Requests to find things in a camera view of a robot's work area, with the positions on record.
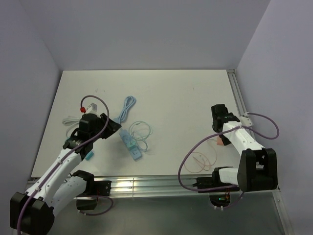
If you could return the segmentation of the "blue charger plug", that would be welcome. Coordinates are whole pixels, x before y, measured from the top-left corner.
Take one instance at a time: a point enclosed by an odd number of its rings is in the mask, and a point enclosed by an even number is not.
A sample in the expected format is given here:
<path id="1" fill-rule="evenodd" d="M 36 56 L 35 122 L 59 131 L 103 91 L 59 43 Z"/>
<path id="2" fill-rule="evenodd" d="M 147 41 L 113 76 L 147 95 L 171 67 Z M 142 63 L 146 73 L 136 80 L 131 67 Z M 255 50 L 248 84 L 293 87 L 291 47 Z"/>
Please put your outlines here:
<path id="1" fill-rule="evenodd" d="M 123 135 L 122 140 L 125 144 L 132 142 L 132 137 L 130 135 Z"/>

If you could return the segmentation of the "pink charger plug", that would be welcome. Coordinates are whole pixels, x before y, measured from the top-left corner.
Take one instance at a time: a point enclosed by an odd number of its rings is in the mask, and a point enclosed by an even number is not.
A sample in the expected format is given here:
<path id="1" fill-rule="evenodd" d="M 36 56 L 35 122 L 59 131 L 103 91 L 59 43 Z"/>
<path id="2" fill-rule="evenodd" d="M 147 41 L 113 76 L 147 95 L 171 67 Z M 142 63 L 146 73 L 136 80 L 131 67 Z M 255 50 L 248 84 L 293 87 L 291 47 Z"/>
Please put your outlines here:
<path id="1" fill-rule="evenodd" d="M 220 137 L 217 137 L 217 145 L 224 146 L 224 143 Z"/>

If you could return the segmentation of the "teal charger plug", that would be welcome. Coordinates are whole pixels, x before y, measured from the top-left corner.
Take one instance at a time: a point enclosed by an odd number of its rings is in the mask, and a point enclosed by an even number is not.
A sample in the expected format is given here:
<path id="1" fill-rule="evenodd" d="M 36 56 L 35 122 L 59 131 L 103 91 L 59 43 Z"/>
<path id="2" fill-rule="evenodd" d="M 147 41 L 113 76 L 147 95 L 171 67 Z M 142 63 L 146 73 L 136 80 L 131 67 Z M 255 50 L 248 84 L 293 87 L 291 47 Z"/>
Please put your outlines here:
<path id="1" fill-rule="evenodd" d="M 129 149 L 137 148 L 136 141 L 130 141 L 130 142 L 129 142 L 129 145 L 128 145 L 128 148 L 129 148 Z"/>

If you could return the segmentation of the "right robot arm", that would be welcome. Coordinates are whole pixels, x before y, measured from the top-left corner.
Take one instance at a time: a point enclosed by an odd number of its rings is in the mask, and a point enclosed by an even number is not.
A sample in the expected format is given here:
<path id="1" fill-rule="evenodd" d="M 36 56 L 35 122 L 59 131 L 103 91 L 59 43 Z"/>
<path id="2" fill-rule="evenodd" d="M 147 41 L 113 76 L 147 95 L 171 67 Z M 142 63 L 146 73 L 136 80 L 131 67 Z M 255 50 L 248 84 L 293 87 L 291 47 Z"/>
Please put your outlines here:
<path id="1" fill-rule="evenodd" d="M 277 155 L 272 148 L 259 144 L 252 131 L 251 113 L 241 117 L 230 113 L 224 104 L 211 107 L 212 128 L 223 145 L 232 144 L 240 154 L 239 166 L 217 167 L 212 173 L 212 187 L 221 191 L 234 185 L 242 192 L 273 190 L 278 186 Z"/>

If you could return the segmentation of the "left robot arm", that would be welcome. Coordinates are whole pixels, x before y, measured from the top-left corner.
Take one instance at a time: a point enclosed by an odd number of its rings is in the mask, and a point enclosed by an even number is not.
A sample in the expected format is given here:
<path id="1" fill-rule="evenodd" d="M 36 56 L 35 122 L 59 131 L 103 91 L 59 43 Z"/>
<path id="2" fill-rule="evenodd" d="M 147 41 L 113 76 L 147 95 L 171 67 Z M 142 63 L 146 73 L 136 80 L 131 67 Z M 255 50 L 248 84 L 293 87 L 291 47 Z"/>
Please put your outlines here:
<path id="1" fill-rule="evenodd" d="M 95 191 L 94 175 L 73 170 L 90 155 L 98 139 L 107 139 L 120 128 L 104 113 L 82 115 L 51 167 L 24 193 L 12 196 L 10 227 L 20 234 L 45 235 L 57 214 L 73 198 L 91 195 Z"/>

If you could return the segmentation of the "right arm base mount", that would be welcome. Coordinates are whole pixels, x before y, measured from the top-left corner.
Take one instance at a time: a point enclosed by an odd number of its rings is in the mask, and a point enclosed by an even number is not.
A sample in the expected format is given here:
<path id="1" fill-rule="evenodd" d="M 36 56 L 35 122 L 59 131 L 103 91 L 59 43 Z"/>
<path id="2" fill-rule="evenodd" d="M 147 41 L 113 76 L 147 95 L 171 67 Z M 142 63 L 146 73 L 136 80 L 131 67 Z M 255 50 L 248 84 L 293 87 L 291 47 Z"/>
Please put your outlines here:
<path id="1" fill-rule="evenodd" d="M 212 189 L 218 187 L 226 187 L 231 186 L 231 184 L 221 183 L 219 180 L 213 179 L 213 177 L 198 177 L 196 178 L 196 182 L 192 185 L 197 189 Z M 226 189 L 215 189 L 211 191 L 206 191 L 208 193 L 218 193 L 218 194 L 210 194 L 210 202 L 214 207 L 224 208 L 230 205 L 231 202 L 231 192 L 240 191 L 239 187 L 232 187 Z"/>

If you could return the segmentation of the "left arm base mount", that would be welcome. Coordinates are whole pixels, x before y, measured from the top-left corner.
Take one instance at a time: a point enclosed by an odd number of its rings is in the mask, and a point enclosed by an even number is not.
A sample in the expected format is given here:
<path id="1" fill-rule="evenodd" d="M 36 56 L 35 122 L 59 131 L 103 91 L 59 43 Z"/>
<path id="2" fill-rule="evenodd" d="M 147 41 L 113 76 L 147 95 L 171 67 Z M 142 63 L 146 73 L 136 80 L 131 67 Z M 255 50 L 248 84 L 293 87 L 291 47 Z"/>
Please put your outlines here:
<path id="1" fill-rule="evenodd" d="M 93 211 L 100 203 L 108 201 L 112 205 L 110 198 L 111 181 L 94 181 L 76 199 L 76 208 L 79 211 Z"/>

